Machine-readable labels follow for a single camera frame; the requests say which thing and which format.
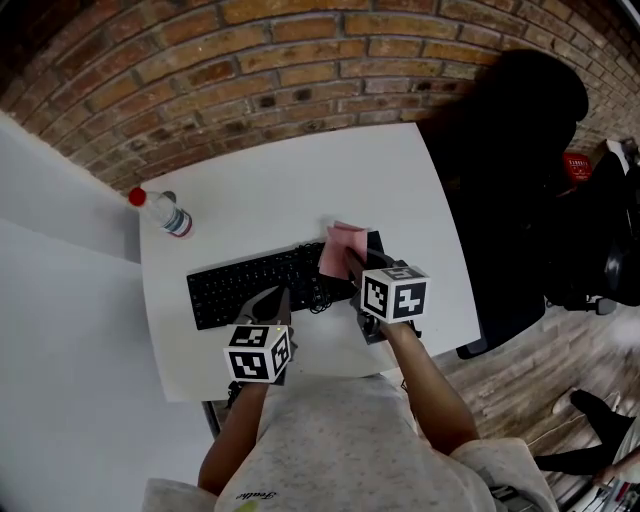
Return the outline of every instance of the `plastic bottle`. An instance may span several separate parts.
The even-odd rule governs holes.
[[[129,193],[129,202],[152,224],[177,238],[185,237],[193,227],[191,215],[165,194],[136,187]]]

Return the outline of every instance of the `black keyboard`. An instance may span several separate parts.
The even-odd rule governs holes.
[[[370,249],[383,251],[377,231],[368,233]],[[243,304],[263,290],[286,285],[291,311],[324,311],[331,303],[348,300],[356,292],[348,281],[322,276],[318,260],[324,243],[256,258],[187,276],[191,306],[198,330],[221,327],[238,317]]]

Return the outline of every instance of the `red bottle cap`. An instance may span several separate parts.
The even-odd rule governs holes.
[[[129,202],[133,206],[142,206],[146,200],[147,193],[140,187],[136,187],[131,192],[129,192]]]

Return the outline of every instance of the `white wall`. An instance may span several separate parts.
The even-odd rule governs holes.
[[[199,404],[165,401],[128,261],[136,217],[13,135],[0,127],[0,504],[135,511],[148,477],[194,482],[212,437]]]
[[[0,218],[140,262],[137,212],[116,192],[0,113]]]

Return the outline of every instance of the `dark clothing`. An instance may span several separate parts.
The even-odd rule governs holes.
[[[571,394],[571,403],[583,412],[602,444],[584,450],[535,457],[543,471],[559,471],[568,475],[595,475],[610,466],[618,448],[635,418],[616,414],[598,397],[578,390]]]

